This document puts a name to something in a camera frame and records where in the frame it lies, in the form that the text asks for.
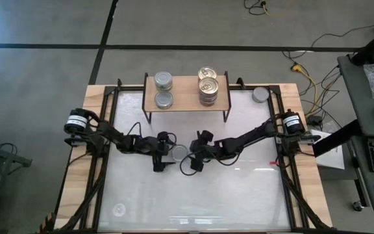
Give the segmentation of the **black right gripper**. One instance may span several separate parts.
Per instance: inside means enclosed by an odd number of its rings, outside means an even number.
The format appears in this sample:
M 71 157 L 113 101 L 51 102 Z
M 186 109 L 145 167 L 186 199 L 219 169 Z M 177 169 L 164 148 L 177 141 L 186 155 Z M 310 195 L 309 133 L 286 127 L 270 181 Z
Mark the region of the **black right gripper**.
M 203 170 L 203 161 L 210 161 L 214 158 L 212 154 L 213 147 L 208 144 L 202 144 L 199 140 L 193 140 L 189 149 L 195 156 L 195 158 L 190 157 L 190 168 L 196 172 Z

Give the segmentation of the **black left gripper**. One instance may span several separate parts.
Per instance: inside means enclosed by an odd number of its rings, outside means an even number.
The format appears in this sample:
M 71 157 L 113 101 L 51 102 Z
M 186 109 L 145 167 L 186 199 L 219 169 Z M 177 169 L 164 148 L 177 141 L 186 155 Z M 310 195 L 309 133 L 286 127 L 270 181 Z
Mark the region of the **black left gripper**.
M 150 147 L 150 152 L 159 154 L 159 156 L 153 156 L 153 171 L 163 172 L 166 166 L 175 164 L 175 162 L 162 162 L 162 156 L 166 156 L 169 153 L 169 148 L 173 147 L 175 144 L 168 143 L 165 140 L 159 140 L 157 138 L 147 138 L 148 146 Z

